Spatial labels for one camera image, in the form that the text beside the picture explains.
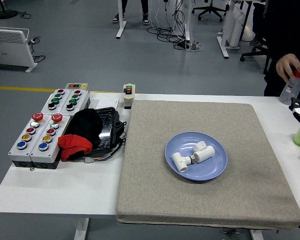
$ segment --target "white pvc tee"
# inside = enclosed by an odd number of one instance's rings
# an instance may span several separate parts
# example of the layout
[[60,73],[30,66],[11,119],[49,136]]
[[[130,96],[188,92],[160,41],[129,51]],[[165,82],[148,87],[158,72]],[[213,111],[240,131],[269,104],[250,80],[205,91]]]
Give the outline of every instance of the white pvc tee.
[[189,156],[181,156],[180,152],[174,153],[172,159],[179,173],[186,172],[188,170],[187,165],[191,164],[191,158]]

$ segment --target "person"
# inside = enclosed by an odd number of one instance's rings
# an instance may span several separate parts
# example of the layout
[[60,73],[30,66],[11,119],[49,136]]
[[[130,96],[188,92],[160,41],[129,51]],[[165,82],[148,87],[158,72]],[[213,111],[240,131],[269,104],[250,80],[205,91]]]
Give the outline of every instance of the person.
[[254,47],[262,47],[264,41],[265,29],[265,15],[268,8],[269,0],[261,0],[265,4],[258,2],[254,3],[253,18],[252,18],[252,32],[255,34],[249,45]]
[[[122,0],[122,17],[123,20],[125,20],[125,12],[126,12],[126,6],[127,6],[128,0]],[[142,22],[144,25],[149,25],[149,14],[148,14],[148,0],[141,0],[141,6],[142,6]],[[114,16],[114,19],[112,20],[114,24],[119,23],[119,13]]]
[[264,96],[279,97],[294,69],[300,71],[300,0],[269,0],[265,39],[272,59]]
[[289,82],[288,77],[292,80],[295,78],[291,66],[293,66],[300,73],[300,61],[293,53],[284,55],[275,65],[276,72],[286,83]]

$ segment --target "shoe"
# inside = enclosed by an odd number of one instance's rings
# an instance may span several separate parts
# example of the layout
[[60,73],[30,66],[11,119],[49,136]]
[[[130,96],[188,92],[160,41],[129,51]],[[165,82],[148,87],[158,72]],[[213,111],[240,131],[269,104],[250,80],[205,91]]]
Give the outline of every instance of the shoe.
[[[124,14],[124,13],[122,14],[122,20],[123,20],[123,21],[126,20],[125,14]],[[119,13],[118,13],[117,15],[114,16],[114,19],[112,19],[112,22],[113,22],[114,24],[117,24],[117,23],[119,22]]]
[[263,44],[260,43],[259,41],[257,41],[255,38],[253,38],[250,43],[249,43],[250,46],[253,46],[253,47],[262,47]]
[[149,25],[149,24],[150,24],[150,22],[149,22],[149,20],[148,20],[149,14],[148,14],[148,13],[143,13],[142,16],[143,16],[143,18],[142,18],[143,24],[144,24],[144,25]]

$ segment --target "blue button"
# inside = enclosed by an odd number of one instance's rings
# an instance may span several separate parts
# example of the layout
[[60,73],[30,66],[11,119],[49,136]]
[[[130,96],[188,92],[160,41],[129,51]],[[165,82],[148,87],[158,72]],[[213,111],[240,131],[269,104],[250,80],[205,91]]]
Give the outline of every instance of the blue button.
[[16,147],[19,150],[25,149],[27,147],[27,143],[25,141],[20,141],[20,142],[17,143]]
[[41,143],[40,145],[39,145],[39,150],[40,151],[45,151],[45,150],[47,150],[48,149],[48,144],[46,143],[46,142],[43,142],[43,143]]

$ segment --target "blue plate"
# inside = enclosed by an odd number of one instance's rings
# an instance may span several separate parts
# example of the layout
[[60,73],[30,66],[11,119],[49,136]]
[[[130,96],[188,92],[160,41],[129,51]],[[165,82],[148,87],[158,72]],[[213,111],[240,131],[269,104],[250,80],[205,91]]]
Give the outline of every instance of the blue plate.
[[[192,147],[200,141],[212,146],[215,155],[200,163],[188,165],[188,170],[179,172],[172,155],[179,152],[182,157],[194,154]],[[165,146],[165,159],[169,166],[182,177],[193,181],[208,181],[218,177],[227,167],[228,157],[224,147],[213,137],[201,132],[188,131],[180,133],[169,140]]]

